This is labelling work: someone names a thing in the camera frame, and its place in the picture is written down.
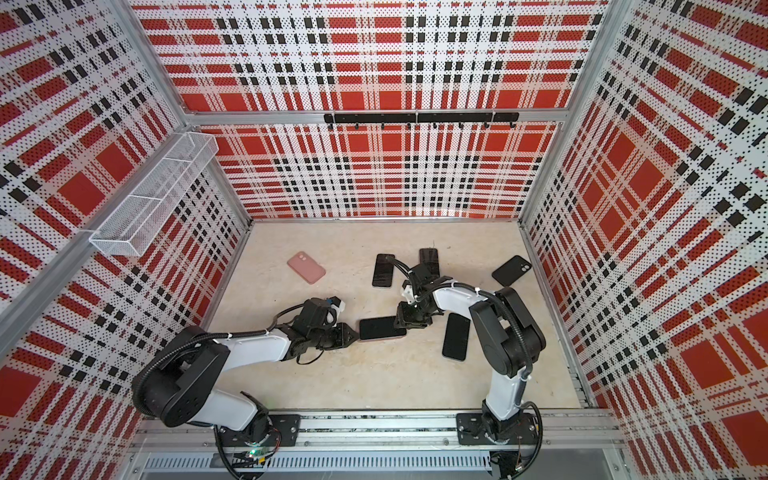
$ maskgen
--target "black phone case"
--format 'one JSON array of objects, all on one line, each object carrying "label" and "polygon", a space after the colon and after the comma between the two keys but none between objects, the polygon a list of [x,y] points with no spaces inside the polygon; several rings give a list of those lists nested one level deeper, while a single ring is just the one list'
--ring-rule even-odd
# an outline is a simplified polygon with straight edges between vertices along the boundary
[{"label": "black phone case", "polygon": [[512,285],[518,278],[531,269],[531,263],[525,258],[515,255],[506,263],[491,273],[491,276],[502,286]]},{"label": "black phone case", "polygon": [[463,362],[467,358],[470,322],[470,319],[457,313],[448,315],[448,323],[445,325],[445,340],[442,343],[442,355],[444,357],[459,362]]},{"label": "black phone case", "polygon": [[430,275],[440,276],[440,260],[436,248],[419,249],[419,263],[427,267]]},{"label": "black phone case", "polygon": [[406,336],[408,330],[395,328],[394,316],[361,319],[358,325],[360,341],[383,340]]},{"label": "black phone case", "polygon": [[390,288],[395,266],[384,260],[385,257],[394,257],[391,253],[379,253],[376,255],[376,264],[373,266],[373,281],[371,285],[376,288]]}]

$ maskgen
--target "plaid wall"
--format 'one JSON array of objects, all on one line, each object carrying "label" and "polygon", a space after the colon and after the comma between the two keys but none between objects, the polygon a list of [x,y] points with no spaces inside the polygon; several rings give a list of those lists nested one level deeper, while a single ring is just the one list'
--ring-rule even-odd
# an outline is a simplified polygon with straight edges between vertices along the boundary
[{"label": "plaid wall", "polygon": [[[0,7],[0,309],[177,126],[109,2]],[[205,314],[243,231],[202,174],[142,258],[94,255],[0,362],[0,478],[110,478],[129,382]]]},{"label": "plaid wall", "polygon": [[0,311],[175,126],[107,2],[0,7]]},{"label": "plaid wall", "polygon": [[554,134],[545,122],[205,127],[254,218],[517,217]]},{"label": "plaid wall", "polygon": [[768,3],[636,1],[531,235],[648,478],[768,475]]},{"label": "plaid wall", "polygon": [[607,0],[131,0],[191,111],[558,108]]}]

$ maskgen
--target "work surface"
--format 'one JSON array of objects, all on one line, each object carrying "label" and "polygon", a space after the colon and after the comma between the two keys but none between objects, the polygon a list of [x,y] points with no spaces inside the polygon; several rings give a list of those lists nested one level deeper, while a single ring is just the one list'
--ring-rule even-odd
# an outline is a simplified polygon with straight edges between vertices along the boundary
[{"label": "work surface", "polygon": [[[496,291],[491,272],[514,255],[528,258],[516,223],[255,223],[243,255],[209,325],[211,332],[255,330],[289,306],[316,296],[346,303],[339,321],[357,330],[358,320],[395,315],[405,277],[395,269],[392,288],[371,286],[377,253],[393,253],[413,266],[419,248],[439,251],[440,273]],[[326,269],[309,285],[286,265],[299,251]],[[525,399],[542,408],[578,408],[564,354],[533,272],[512,284],[547,339]],[[292,319],[289,313],[280,319]],[[325,352],[317,362],[295,360],[243,366],[217,383],[245,391],[270,409],[478,409],[488,393],[491,367],[475,328],[464,362],[442,356],[448,315],[400,339],[355,342]],[[317,355],[309,349],[308,362]]]}]

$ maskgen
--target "pink phone case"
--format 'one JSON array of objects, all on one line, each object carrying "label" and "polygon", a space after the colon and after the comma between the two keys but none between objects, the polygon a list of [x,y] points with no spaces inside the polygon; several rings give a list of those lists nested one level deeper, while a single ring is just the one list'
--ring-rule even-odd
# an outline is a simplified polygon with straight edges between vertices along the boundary
[{"label": "pink phone case", "polygon": [[326,269],[318,265],[315,260],[312,260],[312,257],[304,252],[299,252],[291,257],[288,260],[288,266],[306,280],[309,285],[320,280],[326,274]]}]

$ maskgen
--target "white basket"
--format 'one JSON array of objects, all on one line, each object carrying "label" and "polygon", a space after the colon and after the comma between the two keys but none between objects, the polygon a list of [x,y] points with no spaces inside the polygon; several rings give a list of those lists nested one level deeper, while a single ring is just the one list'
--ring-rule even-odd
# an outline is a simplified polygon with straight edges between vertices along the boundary
[{"label": "white basket", "polygon": [[218,151],[213,135],[182,135],[91,235],[91,243],[107,255],[144,255],[192,182]]}]

